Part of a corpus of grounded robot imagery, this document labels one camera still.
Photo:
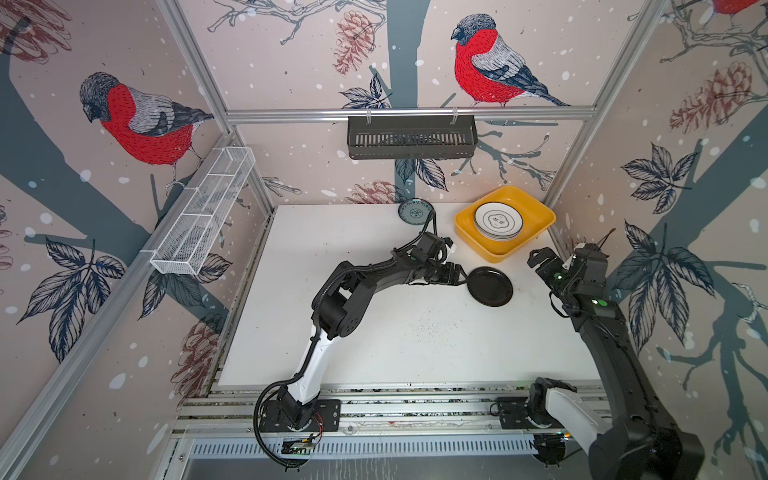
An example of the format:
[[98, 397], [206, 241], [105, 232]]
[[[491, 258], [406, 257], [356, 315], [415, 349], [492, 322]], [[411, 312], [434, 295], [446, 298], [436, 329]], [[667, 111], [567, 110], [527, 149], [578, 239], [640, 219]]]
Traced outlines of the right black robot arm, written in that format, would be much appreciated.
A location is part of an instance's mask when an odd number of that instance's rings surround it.
[[623, 313], [605, 295], [607, 257], [587, 243], [563, 261], [551, 248], [527, 264], [549, 289], [553, 310], [571, 321], [597, 367], [611, 418], [606, 422], [565, 381], [539, 377], [526, 402], [536, 426], [560, 423], [588, 456], [594, 479], [695, 479], [705, 452], [680, 429], [633, 351]]

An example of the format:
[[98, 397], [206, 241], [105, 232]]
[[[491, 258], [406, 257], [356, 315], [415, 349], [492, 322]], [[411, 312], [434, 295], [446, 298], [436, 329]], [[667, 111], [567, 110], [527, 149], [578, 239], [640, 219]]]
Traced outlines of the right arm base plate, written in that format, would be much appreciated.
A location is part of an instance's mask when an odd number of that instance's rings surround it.
[[491, 403], [489, 414], [499, 421], [502, 430], [565, 430], [553, 418], [532, 418], [527, 408], [527, 398], [524, 397], [498, 397]]

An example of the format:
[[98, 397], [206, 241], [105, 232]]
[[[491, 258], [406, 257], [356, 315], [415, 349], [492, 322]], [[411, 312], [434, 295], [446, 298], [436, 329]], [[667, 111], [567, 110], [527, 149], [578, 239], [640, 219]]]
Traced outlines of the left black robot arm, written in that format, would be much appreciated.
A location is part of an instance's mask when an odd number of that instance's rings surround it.
[[376, 293], [400, 285], [466, 282], [462, 266], [448, 260], [453, 245], [450, 238], [427, 231], [393, 249], [382, 262], [338, 264], [312, 300], [313, 332], [302, 363], [291, 378], [275, 384], [280, 412], [292, 427], [303, 427], [311, 420], [333, 345], [359, 327]]

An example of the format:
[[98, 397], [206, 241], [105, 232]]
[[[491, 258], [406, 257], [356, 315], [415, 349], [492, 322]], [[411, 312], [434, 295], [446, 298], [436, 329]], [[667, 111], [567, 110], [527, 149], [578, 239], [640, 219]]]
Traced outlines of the black round plate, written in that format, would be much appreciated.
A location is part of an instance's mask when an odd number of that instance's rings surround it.
[[466, 281], [470, 295], [480, 304], [501, 307], [511, 301], [514, 288], [509, 277], [502, 271], [482, 266], [472, 270]]

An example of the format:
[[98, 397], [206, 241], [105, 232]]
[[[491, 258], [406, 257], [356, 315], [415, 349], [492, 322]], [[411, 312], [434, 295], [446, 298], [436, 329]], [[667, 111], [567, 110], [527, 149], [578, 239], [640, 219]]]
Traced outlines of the small teal patterned plate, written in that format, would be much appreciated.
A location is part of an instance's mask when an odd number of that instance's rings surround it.
[[398, 206], [399, 218], [409, 225], [423, 226], [430, 221], [433, 213], [434, 207], [420, 198], [405, 200]]

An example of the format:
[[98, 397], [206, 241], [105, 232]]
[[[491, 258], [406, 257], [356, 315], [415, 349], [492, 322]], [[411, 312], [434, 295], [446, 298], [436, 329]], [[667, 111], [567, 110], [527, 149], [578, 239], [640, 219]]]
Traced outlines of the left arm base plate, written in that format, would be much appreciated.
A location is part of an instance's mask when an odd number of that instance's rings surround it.
[[341, 401], [319, 399], [309, 405], [290, 400], [268, 400], [254, 414], [261, 433], [337, 432], [341, 416]]

